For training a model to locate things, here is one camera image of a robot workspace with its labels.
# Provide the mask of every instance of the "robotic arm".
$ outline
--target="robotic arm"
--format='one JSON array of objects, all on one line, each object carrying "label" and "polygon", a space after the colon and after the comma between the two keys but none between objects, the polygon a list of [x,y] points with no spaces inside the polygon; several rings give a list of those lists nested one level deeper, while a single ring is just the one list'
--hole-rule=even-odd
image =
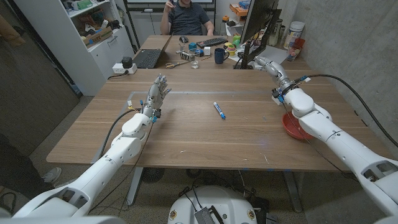
[{"label": "robotic arm", "polygon": [[150,87],[141,113],[135,114],[113,139],[106,154],[87,169],[76,181],[57,189],[44,192],[25,206],[13,218],[65,218],[87,215],[90,208],[116,171],[141,150],[141,142],[146,141],[143,127],[151,125],[160,117],[163,99],[171,90],[166,77],[158,76]]},{"label": "robotic arm", "polygon": [[377,155],[335,125],[330,114],[297,86],[303,78],[291,81],[278,63],[264,57],[255,60],[279,86],[272,91],[273,100],[291,105],[304,131],[323,141],[350,168],[375,204],[386,215],[398,215],[398,162]]}]

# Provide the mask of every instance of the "wooden table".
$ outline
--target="wooden table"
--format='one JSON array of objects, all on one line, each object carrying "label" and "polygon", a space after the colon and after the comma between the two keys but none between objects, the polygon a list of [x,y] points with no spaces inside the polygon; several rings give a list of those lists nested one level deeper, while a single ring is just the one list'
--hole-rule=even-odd
[{"label": "wooden table", "polygon": [[[150,85],[161,73],[167,76],[172,92],[164,100],[162,117],[152,128],[138,167],[336,171],[309,144],[286,133],[281,122],[285,109],[271,100],[275,84],[266,72],[233,70],[234,61],[216,65],[214,59],[200,62],[197,70],[189,64],[164,69],[166,62],[180,59],[175,53],[178,37],[172,38],[158,69],[139,69],[133,75],[109,80],[47,161],[90,164],[113,121],[126,110],[127,99],[139,108],[139,100],[146,98]],[[188,38],[197,41],[205,36]],[[162,48],[161,40],[167,37],[150,36],[142,48]],[[283,66],[291,79],[317,73],[299,58],[283,62]],[[379,155],[392,157],[326,78],[313,78],[300,87],[330,112],[335,124]],[[214,101],[225,113],[225,120],[216,112]],[[106,148],[129,118],[119,121]],[[317,139],[311,142],[335,165],[349,170],[324,143]]]}]

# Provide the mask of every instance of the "power strip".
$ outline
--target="power strip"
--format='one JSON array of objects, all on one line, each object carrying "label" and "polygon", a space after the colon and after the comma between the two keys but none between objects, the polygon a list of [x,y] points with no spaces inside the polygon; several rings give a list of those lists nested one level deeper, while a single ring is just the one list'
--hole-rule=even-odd
[{"label": "power strip", "polygon": [[122,63],[116,63],[112,67],[115,74],[124,74],[124,72],[129,71],[128,74],[134,74],[137,71],[137,65],[134,63],[131,68],[123,68]]}]

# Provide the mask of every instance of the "black t-shirt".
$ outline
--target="black t-shirt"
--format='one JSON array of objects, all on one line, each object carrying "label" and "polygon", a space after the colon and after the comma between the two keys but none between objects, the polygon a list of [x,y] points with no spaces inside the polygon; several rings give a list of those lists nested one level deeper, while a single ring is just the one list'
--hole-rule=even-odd
[{"label": "black t-shirt", "polygon": [[179,1],[174,12],[169,12],[169,23],[172,24],[170,34],[174,35],[203,35],[201,25],[209,21],[205,10],[191,2],[191,7],[181,7]]}]

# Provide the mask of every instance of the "blue mug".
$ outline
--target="blue mug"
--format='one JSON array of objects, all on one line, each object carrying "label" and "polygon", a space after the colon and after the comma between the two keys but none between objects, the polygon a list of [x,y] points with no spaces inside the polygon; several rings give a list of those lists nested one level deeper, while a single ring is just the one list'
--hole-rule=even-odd
[{"label": "blue mug", "polygon": [[222,64],[229,57],[229,52],[225,49],[215,49],[214,50],[214,60],[217,64]]}]

